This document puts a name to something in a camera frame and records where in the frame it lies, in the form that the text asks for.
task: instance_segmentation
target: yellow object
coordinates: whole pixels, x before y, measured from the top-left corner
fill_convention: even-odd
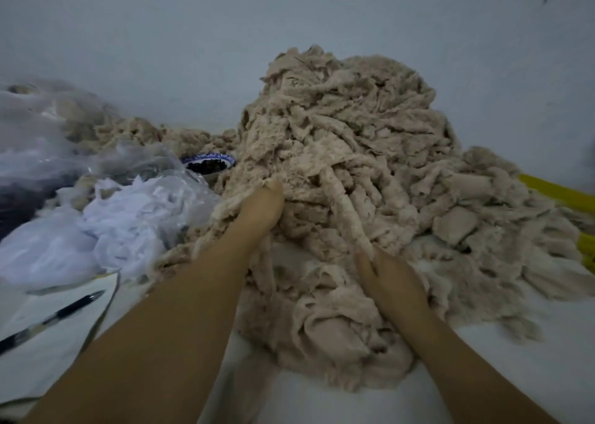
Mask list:
[[[521,174],[519,180],[532,189],[537,189],[541,194],[554,199],[569,208],[585,213],[595,214],[595,197],[574,189],[565,188],[559,184],[550,183],[531,175]],[[583,264],[592,273],[595,273],[595,237],[581,233],[576,247],[583,254]]]

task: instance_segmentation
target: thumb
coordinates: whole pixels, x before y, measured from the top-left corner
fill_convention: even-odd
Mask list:
[[[370,285],[375,280],[376,273],[368,255],[360,248],[356,248],[353,254],[353,260],[355,261],[355,267],[358,270],[362,284],[365,286]]]

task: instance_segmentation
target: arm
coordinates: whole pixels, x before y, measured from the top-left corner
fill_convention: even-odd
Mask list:
[[[364,254],[355,261],[366,292],[424,362],[455,423],[557,423],[430,310],[406,262],[378,248],[376,271]]]
[[[94,341],[23,422],[195,424],[249,258],[282,210],[279,183],[251,195],[221,239]]]

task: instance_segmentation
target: gray wall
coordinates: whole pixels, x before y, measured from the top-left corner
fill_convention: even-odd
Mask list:
[[[594,0],[0,0],[0,75],[63,78],[156,122],[236,125],[312,43],[418,69],[462,142],[595,191]]]

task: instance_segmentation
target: white paper sheet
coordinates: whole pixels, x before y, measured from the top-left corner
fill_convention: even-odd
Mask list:
[[[93,303],[49,327],[26,343],[0,355],[0,404],[16,399],[41,397],[70,367],[89,331],[109,305],[118,284],[116,274],[101,277],[77,288],[30,296],[0,329],[0,339],[41,322],[81,297],[105,290]]]

